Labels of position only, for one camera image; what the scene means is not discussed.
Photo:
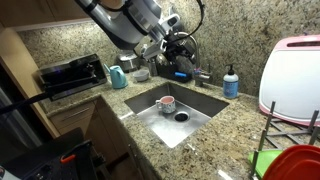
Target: sink drain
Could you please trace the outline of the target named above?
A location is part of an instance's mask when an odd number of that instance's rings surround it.
[[[186,112],[178,112],[175,116],[174,116],[174,119],[176,121],[179,121],[179,122],[184,122],[186,120],[189,119],[189,114],[186,113]]]

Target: granite backsplash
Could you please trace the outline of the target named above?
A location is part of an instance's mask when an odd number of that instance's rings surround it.
[[[196,0],[157,0],[167,15],[174,4],[186,32],[198,24]],[[210,63],[214,84],[222,86],[226,64],[234,63],[239,91],[257,96],[261,75],[274,45],[282,38],[320,33],[319,0],[203,0],[205,18],[194,37],[201,64]],[[97,53],[112,65],[120,52],[94,23],[87,22],[19,32],[36,64]]]

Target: green plate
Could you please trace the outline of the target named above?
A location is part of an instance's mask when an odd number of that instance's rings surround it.
[[[256,172],[262,178],[264,173],[267,171],[268,167],[272,161],[281,154],[283,150],[263,150],[259,151]],[[252,163],[254,153],[249,154],[249,161]]]

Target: soap dispenser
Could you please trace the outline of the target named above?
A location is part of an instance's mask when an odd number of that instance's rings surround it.
[[[234,73],[233,64],[228,64],[228,73],[223,77],[223,95],[226,98],[233,99],[238,96],[239,77]]]

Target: kitchen sink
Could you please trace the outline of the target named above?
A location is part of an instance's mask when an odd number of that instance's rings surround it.
[[[167,95],[173,96],[176,102],[176,111],[170,114],[163,113],[155,105],[156,100]],[[178,145],[229,104],[173,83],[165,83],[125,103],[170,148]]]

